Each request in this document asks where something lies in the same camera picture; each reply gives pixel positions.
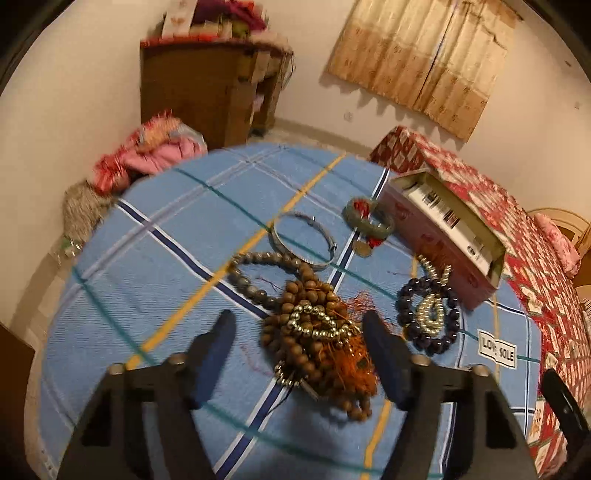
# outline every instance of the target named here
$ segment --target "bangle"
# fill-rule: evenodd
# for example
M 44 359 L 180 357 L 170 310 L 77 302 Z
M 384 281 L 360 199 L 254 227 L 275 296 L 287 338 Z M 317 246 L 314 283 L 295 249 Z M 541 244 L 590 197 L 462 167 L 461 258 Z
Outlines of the bangle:
M 328 243 L 328 245 L 329 245 L 330 260 L 328 260 L 328 262 L 313 262 L 313 261 L 307 260 L 305 258 L 300 257 L 299 255 L 296 255 L 289 248 L 287 248 L 285 246 L 285 244 L 281 241 L 281 239 L 279 238 L 279 235 L 277 234 L 277 223 L 279 222 L 279 220 L 281 218 L 286 217 L 286 216 L 291 216 L 291 217 L 299 218 L 301 220 L 305 220 L 308 223 L 308 225 L 310 225 L 315 230 L 318 230 L 322 234 L 322 236 L 326 239 L 326 243 Z M 285 213 L 280 214 L 275 219 L 275 221 L 273 222 L 273 225 L 271 227 L 271 238 L 273 240 L 273 243 L 275 244 L 276 249 L 279 250 L 281 253 L 291 255 L 294 258 L 299 258 L 300 260 L 302 260 L 302 262 L 306 262 L 308 265 L 310 265 L 312 267 L 312 270 L 316 270 L 316 271 L 324 270 L 326 267 L 328 267 L 330 265 L 330 263 L 333 261 L 333 258 L 335 257 L 335 252 L 337 249 L 337 244 L 335 242 L 335 239 L 333 239 L 332 236 L 330 235 L 330 232 L 326 228 L 324 228 L 320 224 L 320 222 L 318 222 L 316 220 L 316 217 L 306 215 L 305 213 L 301 213 L 301 212 L 285 212 Z
M 355 208 L 356 202 L 364 202 L 367 204 L 369 210 L 367 216 L 362 216 L 362 214 Z M 379 214 L 383 223 L 375 224 L 370 222 L 369 215 L 371 213 Z M 363 235 L 378 240 L 386 240 L 388 235 L 394 231 L 394 221 L 379 207 L 377 200 L 365 198 L 351 199 L 343 210 L 343 218 L 352 229 L 357 229 Z

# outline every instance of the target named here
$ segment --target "silver bangle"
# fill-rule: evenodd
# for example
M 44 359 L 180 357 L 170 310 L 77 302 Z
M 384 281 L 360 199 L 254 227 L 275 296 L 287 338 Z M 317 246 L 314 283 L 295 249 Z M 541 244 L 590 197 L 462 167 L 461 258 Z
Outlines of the silver bangle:
M 307 260 L 305 258 L 300 257 L 299 255 L 296 255 L 289 248 L 286 247 L 286 245 L 281 241 L 279 235 L 277 234 L 277 223 L 281 218 L 286 216 L 305 220 L 308 223 L 308 225 L 310 225 L 312 228 L 314 228 L 322 234 L 322 236 L 325 238 L 326 242 L 329 245 L 330 260 L 328 260 L 328 262 L 313 262 Z M 326 267 L 330 265 L 330 263 L 333 261 L 333 258 L 335 257 L 335 252 L 337 249 L 335 239 L 333 239 L 330 232 L 326 228 L 324 228 L 320 222 L 316 220 L 316 217 L 306 215 L 305 213 L 301 212 L 285 212 L 280 214 L 275 219 L 275 221 L 273 221 L 273 225 L 271 227 L 271 238 L 273 240 L 273 243 L 275 244 L 276 249 L 279 250 L 281 253 L 291 255 L 294 258 L 299 258 L 300 260 L 302 260 L 302 262 L 306 262 L 309 266 L 311 266 L 312 270 L 316 271 L 324 270 Z

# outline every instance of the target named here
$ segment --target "pink cloth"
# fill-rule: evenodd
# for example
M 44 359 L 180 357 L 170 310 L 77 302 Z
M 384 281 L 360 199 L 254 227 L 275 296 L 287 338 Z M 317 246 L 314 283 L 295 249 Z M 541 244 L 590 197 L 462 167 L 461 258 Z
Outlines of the pink cloth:
M 131 170 L 147 175 L 155 175 L 177 163 L 203 155 L 201 146 L 189 137 L 172 137 L 166 143 L 156 147 L 148 153 L 138 153 L 128 150 L 119 160 L 122 165 Z
M 574 278 L 581 266 L 581 257 L 575 250 L 574 245 L 564 236 L 549 216 L 536 213 L 534 221 L 544 233 L 546 240 L 554 248 L 564 274 L 568 278 Z

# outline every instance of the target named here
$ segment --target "open box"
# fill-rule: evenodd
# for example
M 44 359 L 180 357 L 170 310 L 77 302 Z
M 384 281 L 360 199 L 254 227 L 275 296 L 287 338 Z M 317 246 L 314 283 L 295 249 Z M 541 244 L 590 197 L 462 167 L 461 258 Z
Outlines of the open box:
M 429 171 L 391 179 L 378 197 L 395 219 L 397 233 L 442 270 L 462 305 L 474 309 L 499 286 L 505 247 L 463 201 Z

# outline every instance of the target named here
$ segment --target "pink pillow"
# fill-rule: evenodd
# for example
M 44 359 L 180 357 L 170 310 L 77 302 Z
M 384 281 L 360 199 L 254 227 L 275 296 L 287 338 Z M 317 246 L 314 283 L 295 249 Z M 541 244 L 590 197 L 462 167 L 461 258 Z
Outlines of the pink pillow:
M 575 250 L 574 245 L 570 243 L 569 239 L 564 236 L 549 216 L 536 213 L 534 221 L 544 233 L 546 240 L 554 248 L 564 274 L 568 278 L 574 278 L 581 266 L 581 257 Z

